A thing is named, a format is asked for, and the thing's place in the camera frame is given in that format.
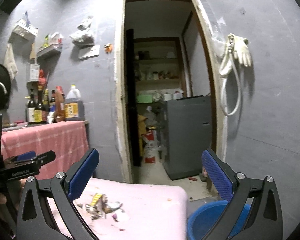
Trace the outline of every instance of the plastic jug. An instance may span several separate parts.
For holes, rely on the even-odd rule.
[[[65,99],[66,121],[84,121],[84,104],[81,100],[79,89],[71,85],[71,89]]]

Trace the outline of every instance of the gray appliance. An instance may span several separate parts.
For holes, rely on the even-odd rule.
[[[169,178],[198,175],[201,154],[211,143],[210,96],[164,102],[159,122],[163,166]]]

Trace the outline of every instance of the dark door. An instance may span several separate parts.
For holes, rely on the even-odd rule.
[[[126,31],[126,97],[129,144],[132,151],[132,163],[141,166],[138,136],[138,112],[136,83],[134,74],[134,39],[133,29]]]

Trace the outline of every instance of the gray wall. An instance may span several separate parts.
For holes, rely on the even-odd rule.
[[[189,60],[193,96],[205,96],[210,93],[210,82],[206,57],[194,17],[191,18],[184,34],[184,41]]]
[[[31,0],[38,8],[46,7],[38,1]],[[201,2],[214,29],[224,36],[231,32],[250,40],[254,68],[244,72],[241,114],[229,119],[226,161],[235,171],[242,171],[248,177],[274,177],[286,237],[300,220],[300,8],[294,0]],[[53,22],[47,17],[48,13],[37,12],[41,15],[40,22],[47,20],[44,33],[59,30],[65,36],[61,57],[51,59],[46,66],[53,70],[49,88],[62,85],[68,90],[75,83],[81,90],[90,122],[90,145],[100,151],[98,175],[122,181],[115,138],[113,53],[107,55],[101,51],[99,57],[78,61],[78,51],[68,38],[83,17],[93,15],[96,42],[101,47],[114,43],[115,18],[121,9],[117,4],[118,0],[66,0],[63,11],[54,14],[56,18],[60,16],[54,30],[50,30]],[[5,22],[5,17],[1,14],[0,21]],[[5,43],[0,45],[1,60]],[[19,76],[19,99],[25,96],[21,91],[22,81],[23,77]],[[228,95],[234,103],[236,94],[232,81],[229,81]],[[11,110],[23,107],[20,101],[12,100]]]
[[[0,11],[0,63],[3,64],[7,43],[11,42],[15,62],[18,67],[18,75],[12,81],[10,105],[8,111],[4,111],[4,121],[14,122],[25,120],[25,97],[28,96],[26,86],[25,63],[29,62],[31,44],[33,41],[12,33],[16,21],[23,17],[28,11],[31,24],[39,28],[36,37],[36,48],[38,49],[44,37],[52,31],[53,25],[60,17],[60,8],[63,0],[22,0],[10,15]]]
[[[179,37],[190,14],[190,3],[183,1],[138,1],[126,4],[125,29],[134,38]]]
[[[274,177],[287,237],[300,221],[300,8],[294,0],[207,2],[224,35],[248,37],[254,61],[241,114],[229,118],[226,161],[248,177]]]

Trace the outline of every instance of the blue gripper pad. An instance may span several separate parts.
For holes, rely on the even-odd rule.
[[[27,152],[17,156],[17,161],[26,161],[35,158],[35,151]]]
[[[230,201],[233,197],[232,183],[208,150],[202,153],[202,165],[206,169],[220,196],[224,200]]]
[[[98,164],[99,153],[96,149],[93,149],[69,182],[68,198],[70,201],[74,201],[81,196]]]

